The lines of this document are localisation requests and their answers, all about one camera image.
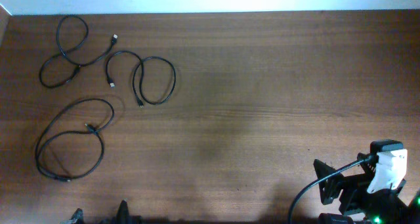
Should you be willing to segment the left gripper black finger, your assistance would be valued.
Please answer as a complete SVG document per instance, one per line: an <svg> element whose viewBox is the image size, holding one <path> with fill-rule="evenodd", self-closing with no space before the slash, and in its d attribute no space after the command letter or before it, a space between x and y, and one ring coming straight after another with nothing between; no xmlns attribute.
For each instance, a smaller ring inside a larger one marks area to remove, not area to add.
<svg viewBox="0 0 420 224"><path fill-rule="evenodd" d="M115 224L130 224L128 204L122 200L115 216Z"/></svg>
<svg viewBox="0 0 420 224"><path fill-rule="evenodd" d="M84 224L83 210L76 209L70 219L61 221L60 224Z"/></svg>

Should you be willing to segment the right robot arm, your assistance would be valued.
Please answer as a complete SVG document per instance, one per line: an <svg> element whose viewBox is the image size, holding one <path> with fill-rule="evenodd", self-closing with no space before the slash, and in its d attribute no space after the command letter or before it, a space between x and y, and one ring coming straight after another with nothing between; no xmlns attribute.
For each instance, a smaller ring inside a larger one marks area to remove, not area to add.
<svg viewBox="0 0 420 224"><path fill-rule="evenodd" d="M418 223L419 193L407 205L399 194L406 184L405 180L395 189L387 187L382 190L368 192L373 181L376 165L373 162L362 162L363 173L344 176L320 160L314 161L314 169L318 178L324 180L319 184L320 199L323 205L331 204L334 199L340 201L339 214L321 213L320 224L354 223L351 215L362 213L365 218L361 223Z"/></svg>

